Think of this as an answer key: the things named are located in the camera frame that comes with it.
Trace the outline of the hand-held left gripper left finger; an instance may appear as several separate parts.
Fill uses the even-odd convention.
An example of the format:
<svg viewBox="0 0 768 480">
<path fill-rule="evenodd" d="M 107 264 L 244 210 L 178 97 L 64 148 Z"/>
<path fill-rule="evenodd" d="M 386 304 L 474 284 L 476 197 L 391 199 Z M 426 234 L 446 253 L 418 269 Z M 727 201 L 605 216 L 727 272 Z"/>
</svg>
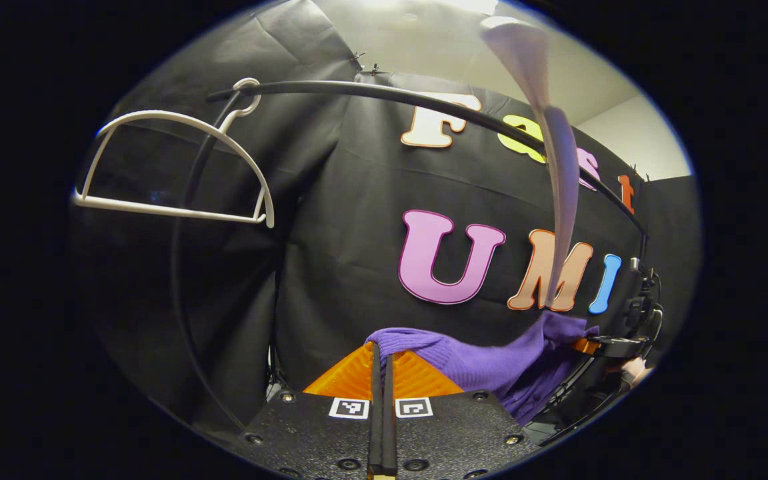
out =
<svg viewBox="0 0 768 480">
<path fill-rule="evenodd" d="M 360 346 L 302 390 L 283 389 L 243 434 L 243 458 L 292 479 L 381 473 L 380 349 Z"/>
</svg>

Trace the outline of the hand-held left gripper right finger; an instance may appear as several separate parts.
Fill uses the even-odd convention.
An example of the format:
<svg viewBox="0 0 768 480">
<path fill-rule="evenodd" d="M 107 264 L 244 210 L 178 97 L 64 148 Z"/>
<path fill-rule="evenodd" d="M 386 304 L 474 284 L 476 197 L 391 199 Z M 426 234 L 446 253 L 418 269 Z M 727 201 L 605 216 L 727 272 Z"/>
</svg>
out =
<svg viewBox="0 0 768 480">
<path fill-rule="evenodd" d="M 467 390 L 417 353 L 388 355 L 382 472 L 393 479 L 485 479 L 539 447 L 488 389 Z"/>
</svg>

